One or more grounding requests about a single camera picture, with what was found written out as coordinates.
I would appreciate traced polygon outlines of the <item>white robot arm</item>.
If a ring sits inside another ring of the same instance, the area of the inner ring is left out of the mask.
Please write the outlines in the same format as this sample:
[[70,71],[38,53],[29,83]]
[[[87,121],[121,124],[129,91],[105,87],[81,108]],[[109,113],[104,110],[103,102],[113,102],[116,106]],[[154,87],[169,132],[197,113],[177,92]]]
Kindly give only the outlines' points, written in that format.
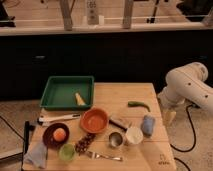
[[166,86],[157,95],[165,126],[171,124],[175,108],[185,100],[213,114],[213,88],[205,84],[207,78],[208,69],[200,62],[174,68],[166,74]]

